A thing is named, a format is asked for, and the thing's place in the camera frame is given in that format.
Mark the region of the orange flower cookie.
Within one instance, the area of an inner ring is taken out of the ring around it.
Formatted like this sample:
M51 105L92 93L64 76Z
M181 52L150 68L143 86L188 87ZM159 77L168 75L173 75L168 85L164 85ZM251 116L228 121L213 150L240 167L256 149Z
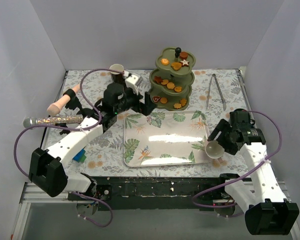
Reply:
M181 104L181 103L175 103L175 104L173 105L173 107L174 107L175 109L180 109L180 108L182 107L182 104Z

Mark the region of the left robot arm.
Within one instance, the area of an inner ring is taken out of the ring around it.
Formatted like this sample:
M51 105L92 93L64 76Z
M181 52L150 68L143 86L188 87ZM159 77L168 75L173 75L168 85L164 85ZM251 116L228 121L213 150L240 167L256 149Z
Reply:
M93 109L86 109L86 117L74 131L46 149L33 151L29 180L50 197L66 191L78 192L85 200L93 199L97 193L96 180L86 173L67 174L65 167L89 142L105 133L117 121L118 114L133 110L148 116L156 106L148 92L141 95L119 83L109 84L102 100L95 104L100 116Z

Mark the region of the brown heart cookie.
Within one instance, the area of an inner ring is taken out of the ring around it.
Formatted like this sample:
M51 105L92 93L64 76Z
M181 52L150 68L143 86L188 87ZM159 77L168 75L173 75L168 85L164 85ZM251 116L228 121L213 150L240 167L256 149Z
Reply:
M174 71L179 71L182 67L182 64L180 62L173 62L170 66Z

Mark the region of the brown star cookie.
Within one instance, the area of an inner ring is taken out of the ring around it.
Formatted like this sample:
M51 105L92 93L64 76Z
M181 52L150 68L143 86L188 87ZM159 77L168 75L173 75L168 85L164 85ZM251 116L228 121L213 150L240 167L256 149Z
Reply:
M153 79L157 84L160 84L163 79L160 77L160 76L155 76L154 79Z

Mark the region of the white-iced star cookie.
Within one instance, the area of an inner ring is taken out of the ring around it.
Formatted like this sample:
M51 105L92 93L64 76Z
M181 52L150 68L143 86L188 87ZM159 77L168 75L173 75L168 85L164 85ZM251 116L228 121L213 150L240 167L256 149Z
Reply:
M186 59L182 59L180 62L182 67L188 67L190 65L190 62L187 61Z

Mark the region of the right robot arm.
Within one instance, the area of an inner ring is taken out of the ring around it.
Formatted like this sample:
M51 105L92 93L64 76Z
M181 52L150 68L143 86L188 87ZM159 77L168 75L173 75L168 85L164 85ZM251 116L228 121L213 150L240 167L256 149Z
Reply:
M255 127L251 114L236 109L229 120L221 119L210 133L205 152L211 159L224 153L240 154L248 167L254 191L243 183L244 177L223 181L216 186L222 199L232 197L244 212L247 230L252 235L288 235L300 213L298 205L289 202L273 172L266 139L261 129Z

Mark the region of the pink mug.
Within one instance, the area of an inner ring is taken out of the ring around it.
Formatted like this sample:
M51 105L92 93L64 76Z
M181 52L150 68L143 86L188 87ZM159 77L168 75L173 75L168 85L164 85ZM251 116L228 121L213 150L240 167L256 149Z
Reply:
M219 163L223 162L223 155L225 153L225 149L216 141L205 141L204 142L205 153L212 161L218 161Z

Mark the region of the leaf-patterned white tray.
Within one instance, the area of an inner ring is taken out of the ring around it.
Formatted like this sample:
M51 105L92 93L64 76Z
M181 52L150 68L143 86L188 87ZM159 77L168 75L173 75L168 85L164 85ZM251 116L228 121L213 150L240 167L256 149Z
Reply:
M209 136L200 110L131 113L124 123L124 163L131 168L206 164Z

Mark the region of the cream mug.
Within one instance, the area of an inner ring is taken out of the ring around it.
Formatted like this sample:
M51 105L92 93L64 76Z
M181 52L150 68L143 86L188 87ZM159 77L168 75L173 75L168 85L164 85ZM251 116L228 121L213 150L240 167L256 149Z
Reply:
M124 66L121 64L115 63L115 64L111 65L109 67L109 69L114 70L114 71L110 71L112 81L114 83L123 85L125 83L125 79L124 79L124 75L123 75Z

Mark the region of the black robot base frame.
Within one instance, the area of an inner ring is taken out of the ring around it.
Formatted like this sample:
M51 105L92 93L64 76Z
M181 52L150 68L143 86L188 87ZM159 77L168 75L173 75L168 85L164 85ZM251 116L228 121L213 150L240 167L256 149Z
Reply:
M206 189L238 178L235 173L219 177L95 177L97 199L113 210L196 209L192 197Z

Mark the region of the dark chocolate round cookie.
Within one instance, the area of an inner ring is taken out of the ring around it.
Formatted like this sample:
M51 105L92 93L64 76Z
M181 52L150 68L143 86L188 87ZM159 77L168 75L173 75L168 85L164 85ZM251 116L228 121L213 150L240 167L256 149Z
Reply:
M189 54L185 51L181 51L180 54L179 54L179 58L181 60L187 60L188 56L189 56Z

